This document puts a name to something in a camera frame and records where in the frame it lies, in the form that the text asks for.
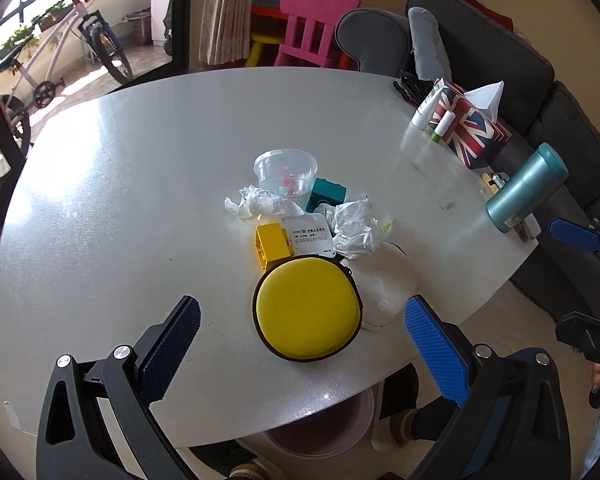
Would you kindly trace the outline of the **round yellow zipper case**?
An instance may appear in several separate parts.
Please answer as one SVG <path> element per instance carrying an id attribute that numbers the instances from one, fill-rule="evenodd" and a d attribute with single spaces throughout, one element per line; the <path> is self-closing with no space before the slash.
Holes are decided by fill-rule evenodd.
<path id="1" fill-rule="evenodd" d="M 339 261 L 300 256 L 265 272 L 252 296 L 254 328 L 268 350 L 290 362 L 328 359 L 355 340 L 363 301 Z"/>

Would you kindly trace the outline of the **white tissue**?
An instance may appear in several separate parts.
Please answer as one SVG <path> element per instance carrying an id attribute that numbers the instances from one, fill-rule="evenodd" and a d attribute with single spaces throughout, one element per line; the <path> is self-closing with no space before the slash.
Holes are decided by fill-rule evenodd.
<path id="1" fill-rule="evenodd" d="M 376 209 L 369 198 L 337 206 L 322 203 L 314 212 L 325 217 L 336 254 L 348 260 L 375 255 L 393 224 L 390 214 Z"/>
<path id="2" fill-rule="evenodd" d="M 306 212 L 293 200 L 264 188 L 249 185 L 239 190 L 240 200 L 224 200 L 225 209 L 246 223 L 271 223 L 286 218 L 297 218 Z"/>

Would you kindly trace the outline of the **pink trash bin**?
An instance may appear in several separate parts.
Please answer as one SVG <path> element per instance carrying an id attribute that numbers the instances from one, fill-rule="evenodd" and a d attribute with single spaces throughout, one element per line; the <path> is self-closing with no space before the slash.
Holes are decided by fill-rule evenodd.
<path id="1" fill-rule="evenodd" d="M 276 448 L 307 460 L 332 458 L 353 448 L 367 434 L 375 416 L 375 393 L 366 389 L 331 408 L 265 434 Z"/>

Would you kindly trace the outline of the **teal thermos bottle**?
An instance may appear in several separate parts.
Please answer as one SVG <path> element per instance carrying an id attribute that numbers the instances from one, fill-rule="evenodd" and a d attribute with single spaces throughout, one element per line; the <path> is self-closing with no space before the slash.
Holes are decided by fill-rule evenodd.
<path id="1" fill-rule="evenodd" d="M 554 148 L 550 144 L 542 143 L 516 174 L 524 178 L 522 189 L 531 192 L 538 201 L 532 208 L 532 213 L 558 190 L 568 178 L 569 171 Z"/>

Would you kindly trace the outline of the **Union Jack tissue box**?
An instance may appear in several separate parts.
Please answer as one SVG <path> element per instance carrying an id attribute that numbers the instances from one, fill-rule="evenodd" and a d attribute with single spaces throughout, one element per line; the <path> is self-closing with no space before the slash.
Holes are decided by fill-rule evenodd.
<path id="1" fill-rule="evenodd" d="M 435 132 L 447 112 L 454 115 L 438 137 L 465 167 L 486 166 L 512 140 L 513 135 L 500 122 L 471 104 L 456 84 L 439 78 L 429 97 L 434 108 L 428 117 L 428 128 Z"/>

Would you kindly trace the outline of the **small white green-capped tube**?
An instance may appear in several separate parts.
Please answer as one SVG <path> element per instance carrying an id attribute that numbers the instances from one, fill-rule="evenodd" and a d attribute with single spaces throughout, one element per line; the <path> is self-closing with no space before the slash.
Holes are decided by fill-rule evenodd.
<path id="1" fill-rule="evenodd" d="M 437 125 L 432 130 L 430 139 L 434 143 L 438 143 L 445 135 L 445 133 L 452 126 L 452 123 L 455 120 L 455 114 L 452 110 L 447 110 L 444 115 L 440 118 Z"/>

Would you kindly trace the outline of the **black items on table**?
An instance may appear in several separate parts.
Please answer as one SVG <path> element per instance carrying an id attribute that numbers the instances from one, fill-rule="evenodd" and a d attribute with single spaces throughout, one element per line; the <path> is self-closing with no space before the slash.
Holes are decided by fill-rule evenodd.
<path id="1" fill-rule="evenodd" d="M 416 75 L 402 72 L 392 82 L 393 88 L 405 102 L 419 106 L 426 99 L 434 84 L 428 80 L 420 80 Z"/>

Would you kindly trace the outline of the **light grey pillow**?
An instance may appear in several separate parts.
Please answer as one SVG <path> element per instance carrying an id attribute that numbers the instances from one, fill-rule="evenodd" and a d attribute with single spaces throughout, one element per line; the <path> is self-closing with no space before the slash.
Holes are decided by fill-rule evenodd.
<path id="1" fill-rule="evenodd" d="M 451 65 L 434 14 L 420 6 L 407 12 L 416 74 L 420 80 L 452 80 Z"/>

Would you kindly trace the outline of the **teal toy block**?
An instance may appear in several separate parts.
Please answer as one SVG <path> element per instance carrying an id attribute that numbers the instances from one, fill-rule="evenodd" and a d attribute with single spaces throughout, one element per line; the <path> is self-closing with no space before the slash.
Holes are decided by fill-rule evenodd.
<path id="1" fill-rule="evenodd" d="M 313 212 L 321 204 L 337 206 L 344 203 L 346 196 L 347 189 L 341 184 L 316 178 L 304 210 L 306 212 Z"/>

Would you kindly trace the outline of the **white printed card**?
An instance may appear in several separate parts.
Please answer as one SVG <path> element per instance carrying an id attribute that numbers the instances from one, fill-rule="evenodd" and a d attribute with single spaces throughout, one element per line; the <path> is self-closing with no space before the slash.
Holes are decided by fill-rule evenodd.
<path id="1" fill-rule="evenodd" d="M 328 222 L 322 214 L 304 214 L 280 220 L 295 256 L 334 258 L 336 250 Z"/>

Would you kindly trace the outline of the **yellow toy block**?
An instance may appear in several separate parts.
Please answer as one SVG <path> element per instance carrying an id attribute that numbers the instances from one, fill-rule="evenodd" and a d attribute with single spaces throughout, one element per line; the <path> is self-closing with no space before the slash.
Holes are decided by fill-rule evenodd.
<path id="1" fill-rule="evenodd" d="M 294 255 L 286 230 L 279 222 L 265 223 L 254 230 L 254 249 L 263 272 Z"/>

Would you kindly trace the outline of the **clear plastic round container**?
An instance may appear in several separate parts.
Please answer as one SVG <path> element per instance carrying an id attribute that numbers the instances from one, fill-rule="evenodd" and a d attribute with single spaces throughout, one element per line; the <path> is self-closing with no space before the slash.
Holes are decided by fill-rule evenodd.
<path id="1" fill-rule="evenodd" d="M 317 168 L 313 155 L 294 148 L 267 151 L 253 163 L 260 188 L 289 198 L 312 191 Z"/>

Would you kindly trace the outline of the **yellow children's stool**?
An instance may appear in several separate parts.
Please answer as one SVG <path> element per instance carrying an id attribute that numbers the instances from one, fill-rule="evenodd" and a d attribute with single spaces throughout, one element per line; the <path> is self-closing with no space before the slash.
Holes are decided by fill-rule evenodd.
<path id="1" fill-rule="evenodd" d="M 257 32 L 253 32 L 250 35 L 250 39 L 252 45 L 245 62 L 246 67 L 256 67 L 258 65 L 265 46 L 279 46 L 284 41 L 282 37 L 263 35 Z"/>

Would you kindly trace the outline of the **red children's table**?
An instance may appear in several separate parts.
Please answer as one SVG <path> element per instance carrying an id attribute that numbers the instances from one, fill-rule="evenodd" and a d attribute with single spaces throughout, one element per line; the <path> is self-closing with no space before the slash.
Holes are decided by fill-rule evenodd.
<path id="1" fill-rule="evenodd" d="M 251 31 L 257 35 L 284 38 L 288 15 L 277 6 L 266 6 L 262 3 L 251 5 Z"/>

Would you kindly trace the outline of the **beige curtain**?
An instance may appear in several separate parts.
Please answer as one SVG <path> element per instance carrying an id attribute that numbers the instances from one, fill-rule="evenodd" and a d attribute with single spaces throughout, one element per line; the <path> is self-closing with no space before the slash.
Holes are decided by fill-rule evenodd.
<path id="1" fill-rule="evenodd" d="M 248 58 L 252 0 L 204 0 L 199 61 L 221 66 Z"/>

